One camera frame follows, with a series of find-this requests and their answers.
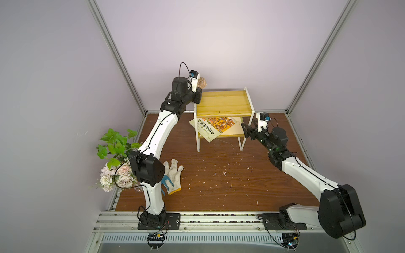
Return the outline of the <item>colourful China history picture book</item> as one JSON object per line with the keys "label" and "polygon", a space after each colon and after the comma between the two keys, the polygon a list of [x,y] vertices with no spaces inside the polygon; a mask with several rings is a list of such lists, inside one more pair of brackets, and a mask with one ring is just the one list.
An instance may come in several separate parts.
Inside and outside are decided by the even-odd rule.
{"label": "colourful China history picture book", "polygon": [[193,128],[197,128],[197,136],[199,139],[205,139],[208,142],[213,141],[227,129],[234,125],[230,117],[211,117],[197,118],[190,120],[189,124]]}

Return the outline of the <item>brown striped cloth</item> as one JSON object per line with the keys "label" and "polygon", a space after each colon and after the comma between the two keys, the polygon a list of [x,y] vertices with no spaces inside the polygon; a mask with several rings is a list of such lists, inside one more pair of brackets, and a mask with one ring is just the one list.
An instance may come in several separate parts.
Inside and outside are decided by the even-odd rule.
{"label": "brown striped cloth", "polygon": [[205,78],[200,77],[197,82],[197,89],[204,89],[207,86],[207,81]]}

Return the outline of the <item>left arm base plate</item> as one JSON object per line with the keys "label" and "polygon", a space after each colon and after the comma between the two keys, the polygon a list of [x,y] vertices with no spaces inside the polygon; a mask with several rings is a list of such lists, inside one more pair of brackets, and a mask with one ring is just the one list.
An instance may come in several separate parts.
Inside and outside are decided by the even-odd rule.
{"label": "left arm base plate", "polygon": [[179,230],[180,213],[166,213],[163,211],[160,215],[153,215],[143,212],[138,220],[138,230]]}

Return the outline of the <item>white wooden two-tier bookshelf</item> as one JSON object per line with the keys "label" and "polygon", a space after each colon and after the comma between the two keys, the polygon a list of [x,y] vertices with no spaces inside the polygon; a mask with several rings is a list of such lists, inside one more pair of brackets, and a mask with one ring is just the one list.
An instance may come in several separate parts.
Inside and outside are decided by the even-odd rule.
{"label": "white wooden two-tier bookshelf", "polygon": [[[247,87],[242,90],[208,91],[203,92],[200,104],[194,105],[193,120],[211,117],[249,117],[248,124],[252,124],[255,109]],[[238,139],[239,149],[242,151],[246,142],[244,137]]]}

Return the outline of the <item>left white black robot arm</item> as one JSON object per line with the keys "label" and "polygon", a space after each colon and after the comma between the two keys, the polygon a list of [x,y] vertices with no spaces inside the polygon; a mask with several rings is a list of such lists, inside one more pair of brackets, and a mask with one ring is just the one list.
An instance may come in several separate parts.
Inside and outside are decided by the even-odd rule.
{"label": "left white black robot arm", "polygon": [[166,140],[189,103],[201,102],[202,90],[207,85],[203,77],[176,77],[161,104],[158,120],[145,142],[136,151],[130,151],[128,162],[132,173],[145,193],[146,207],[139,220],[143,225],[161,228],[166,224],[165,204],[161,182],[165,167],[159,161]]}

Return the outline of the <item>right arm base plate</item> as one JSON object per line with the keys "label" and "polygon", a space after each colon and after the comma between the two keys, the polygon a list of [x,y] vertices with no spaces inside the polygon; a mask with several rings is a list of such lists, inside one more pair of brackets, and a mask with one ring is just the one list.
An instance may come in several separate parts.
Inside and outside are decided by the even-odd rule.
{"label": "right arm base plate", "polygon": [[284,213],[264,213],[258,215],[257,219],[263,223],[265,230],[301,231],[308,229],[306,224],[293,222]]}

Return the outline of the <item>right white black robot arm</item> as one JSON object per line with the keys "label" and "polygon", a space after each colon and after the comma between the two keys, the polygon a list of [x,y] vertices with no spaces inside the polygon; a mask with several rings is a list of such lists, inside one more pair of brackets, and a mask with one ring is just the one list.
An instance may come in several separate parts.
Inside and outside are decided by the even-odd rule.
{"label": "right white black robot arm", "polygon": [[366,226],[356,190],[349,184],[338,184],[296,157],[287,148],[286,131],[280,127],[268,131],[263,126],[253,128],[242,124],[245,137],[258,140],[268,151],[272,165],[293,177],[319,201],[317,207],[292,204],[282,211],[293,223],[321,227],[329,236],[338,239]]}

